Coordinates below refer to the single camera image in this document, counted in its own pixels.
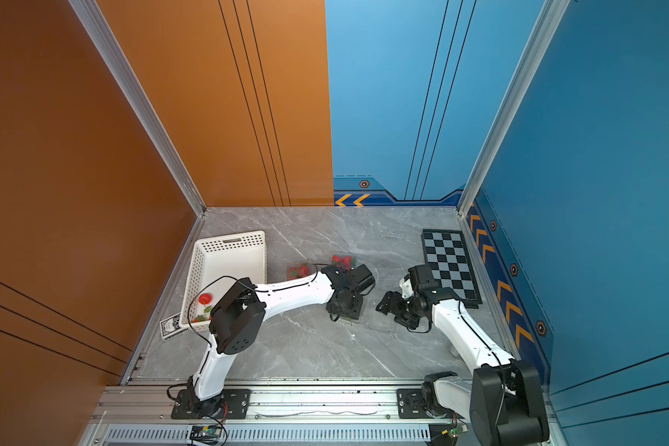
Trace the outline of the clear plastic clamshell container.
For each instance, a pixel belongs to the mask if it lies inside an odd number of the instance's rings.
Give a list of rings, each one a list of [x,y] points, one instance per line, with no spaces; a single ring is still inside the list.
[[[293,281],[302,279],[314,274],[316,267],[308,262],[301,262],[290,265],[286,270],[286,280]]]
[[[358,266],[358,261],[357,258],[351,254],[334,254],[334,256],[332,256],[331,264],[340,269],[352,271]]]

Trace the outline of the white perforated plastic basket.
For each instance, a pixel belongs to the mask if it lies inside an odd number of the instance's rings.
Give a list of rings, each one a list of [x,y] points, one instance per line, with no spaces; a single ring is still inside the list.
[[[254,284],[267,281],[267,245],[265,232],[241,232],[198,240],[193,247],[191,265],[180,312],[180,324],[203,332],[221,297],[236,279],[248,278]],[[210,294],[212,302],[198,302]]]

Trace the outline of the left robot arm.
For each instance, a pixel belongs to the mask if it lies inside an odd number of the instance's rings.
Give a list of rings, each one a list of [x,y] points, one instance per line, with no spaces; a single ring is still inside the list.
[[[278,284],[253,284],[236,279],[211,310],[206,352],[178,392],[172,417],[200,419],[225,410],[225,380],[236,356],[252,347],[264,321],[312,305],[323,305],[331,321],[357,321],[363,298],[375,287],[364,265],[342,269],[326,265],[301,279]]]

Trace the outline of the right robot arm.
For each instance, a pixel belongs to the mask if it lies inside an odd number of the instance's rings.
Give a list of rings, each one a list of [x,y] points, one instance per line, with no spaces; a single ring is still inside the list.
[[[428,265],[408,269],[399,292],[388,292],[377,310],[414,330],[425,320],[446,335],[472,374],[428,375],[424,407],[433,416],[462,416],[481,445],[533,445],[550,439],[541,377],[536,367],[499,347],[474,321],[450,287]]]

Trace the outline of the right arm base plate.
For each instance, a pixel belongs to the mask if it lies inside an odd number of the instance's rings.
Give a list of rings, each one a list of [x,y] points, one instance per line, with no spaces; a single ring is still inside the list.
[[[437,393],[430,388],[400,388],[396,390],[397,408],[401,419],[469,418],[470,392],[444,390]]]

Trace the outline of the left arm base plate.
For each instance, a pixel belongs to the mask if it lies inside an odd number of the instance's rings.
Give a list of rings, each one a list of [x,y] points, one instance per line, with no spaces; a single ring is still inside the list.
[[[250,403],[251,390],[223,390],[221,394],[208,400],[198,401],[187,388],[176,396],[167,392],[173,401],[171,417],[173,419],[244,420]]]

